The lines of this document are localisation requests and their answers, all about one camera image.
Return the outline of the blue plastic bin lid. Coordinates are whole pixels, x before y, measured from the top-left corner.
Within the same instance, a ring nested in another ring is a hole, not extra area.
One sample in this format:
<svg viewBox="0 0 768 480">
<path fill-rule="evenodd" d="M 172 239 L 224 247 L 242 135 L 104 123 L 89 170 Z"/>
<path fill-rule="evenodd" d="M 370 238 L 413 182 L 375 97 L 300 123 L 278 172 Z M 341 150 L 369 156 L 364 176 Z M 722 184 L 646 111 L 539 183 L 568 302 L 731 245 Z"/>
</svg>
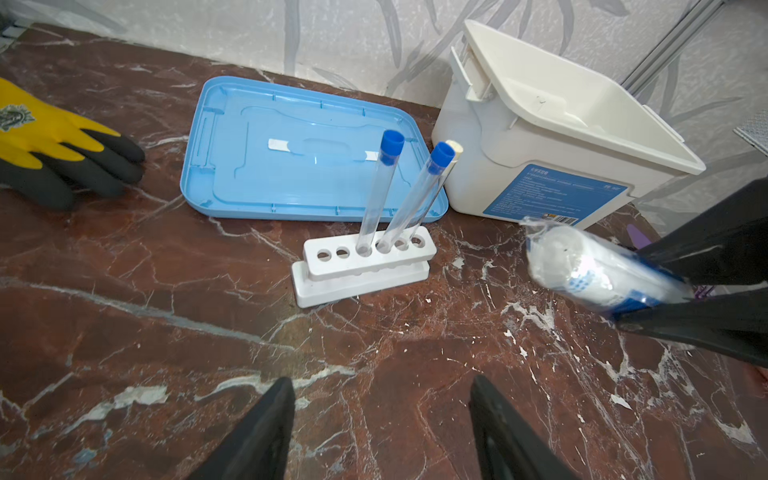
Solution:
<svg viewBox="0 0 768 480">
<path fill-rule="evenodd" d="M 390 221 L 430 150 L 391 106 L 233 76 L 200 95 L 180 189 L 216 218 L 360 222 L 382 136 L 404 135 L 381 221 Z"/>
</svg>

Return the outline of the white stoppered test tube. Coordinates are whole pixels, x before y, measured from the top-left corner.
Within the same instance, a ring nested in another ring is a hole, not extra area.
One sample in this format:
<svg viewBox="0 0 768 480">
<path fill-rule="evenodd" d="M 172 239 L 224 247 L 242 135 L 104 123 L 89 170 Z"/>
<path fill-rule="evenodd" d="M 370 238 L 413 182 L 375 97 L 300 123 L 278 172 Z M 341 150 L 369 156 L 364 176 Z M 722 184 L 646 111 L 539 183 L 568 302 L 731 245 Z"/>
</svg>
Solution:
<svg viewBox="0 0 768 480">
<path fill-rule="evenodd" d="M 407 229 L 405 230 L 405 233 L 407 235 L 407 239 L 409 241 L 412 240 L 414 237 L 416 230 L 418 227 L 422 224 L 424 219 L 429 214 L 429 211 L 433 204 L 435 203 L 436 199 L 438 198 L 440 191 L 443 188 L 443 185 L 445 181 L 447 180 L 448 176 L 450 175 L 452 169 L 455 167 L 455 165 L 458 163 L 461 155 L 464 152 L 464 149 L 462 145 L 454 140 L 447 140 L 446 144 L 450 146 L 454 150 L 454 158 L 451 161 L 451 163 L 445 168 L 441 176 L 439 177 L 439 180 L 437 181 L 436 185 L 431 189 L 430 193 L 426 197 L 425 201 L 420 206 L 419 210 L 414 214 L 413 218 L 411 219 L 411 222 L 408 224 Z"/>
</svg>

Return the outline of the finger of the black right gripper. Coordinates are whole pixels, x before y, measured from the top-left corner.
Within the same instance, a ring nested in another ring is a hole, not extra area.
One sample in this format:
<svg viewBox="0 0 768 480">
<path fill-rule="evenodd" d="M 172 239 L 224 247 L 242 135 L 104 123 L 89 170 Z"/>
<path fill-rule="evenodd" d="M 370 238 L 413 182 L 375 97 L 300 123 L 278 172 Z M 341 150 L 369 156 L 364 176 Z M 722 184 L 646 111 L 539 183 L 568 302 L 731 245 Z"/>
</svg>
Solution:
<svg viewBox="0 0 768 480">
<path fill-rule="evenodd" d="M 750 182 L 638 254 L 695 285 L 765 282 L 767 179 Z"/>
<path fill-rule="evenodd" d="M 615 316 L 624 332 L 693 345 L 767 366 L 767 290 L 662 304 Z"/>
</svg>

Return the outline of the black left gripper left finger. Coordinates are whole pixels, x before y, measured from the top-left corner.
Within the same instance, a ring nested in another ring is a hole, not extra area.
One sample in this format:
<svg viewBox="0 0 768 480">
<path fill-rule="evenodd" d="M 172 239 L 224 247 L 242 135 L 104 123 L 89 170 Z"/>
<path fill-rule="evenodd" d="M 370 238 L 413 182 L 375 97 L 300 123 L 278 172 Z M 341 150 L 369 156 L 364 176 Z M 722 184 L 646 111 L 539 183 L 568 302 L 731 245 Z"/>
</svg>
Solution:
<svg viewBox="0 0 768 480">
<path fill-rule="evenodd" d="M 282 479 L 295 416 L 292 381 L 279 378 L 191 479 Z"/>
</svg>

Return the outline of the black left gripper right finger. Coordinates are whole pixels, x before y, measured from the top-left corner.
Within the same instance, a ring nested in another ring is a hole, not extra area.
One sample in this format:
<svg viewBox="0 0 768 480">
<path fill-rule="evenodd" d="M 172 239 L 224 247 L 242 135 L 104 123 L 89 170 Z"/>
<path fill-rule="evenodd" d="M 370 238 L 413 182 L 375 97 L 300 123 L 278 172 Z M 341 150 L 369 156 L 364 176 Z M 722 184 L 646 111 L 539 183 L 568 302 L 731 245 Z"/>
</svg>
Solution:
<svg viewBox="0 0 768 480">
<path fill-rule="evenodd" d="M 481 477 L 484 479 L 574 479 L 497 388 L 474 378 L 469 411 Z"/>
</svg>

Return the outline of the blue capped test tube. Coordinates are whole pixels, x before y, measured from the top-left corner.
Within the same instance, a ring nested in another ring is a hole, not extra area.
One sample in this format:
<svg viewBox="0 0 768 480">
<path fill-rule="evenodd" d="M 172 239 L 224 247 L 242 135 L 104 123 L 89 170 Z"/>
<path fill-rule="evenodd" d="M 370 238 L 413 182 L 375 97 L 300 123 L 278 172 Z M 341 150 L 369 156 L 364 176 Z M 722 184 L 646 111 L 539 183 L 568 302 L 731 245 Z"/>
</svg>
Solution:
<svg viewBox="0 0 768 480">
<path fill-rule="evenodd" d="M 373 239 L 387 199 L 405 137 L 396 130 L 383 133 L 368 202 L 356 243 L 356 252 L 367 257 L 372 252 Z"/>
<path fill-rule="evenodd" d="M 403 234 L 408 224 L 425 201 L 431 189 L 436 185 L 445 168 L 453 160 L 454 155 L 454 150 L 446 142 L 439 142 L 434 147 L 415 184 L 398 209 L 394 219 L 388 225 L 382 238 L 377 242 L 376 248 L 380 253 L 389 253 L 398 241 L 402 241 L 404 244 L 408 242 L 408 239 L 403 240 Z"/>
</svg>

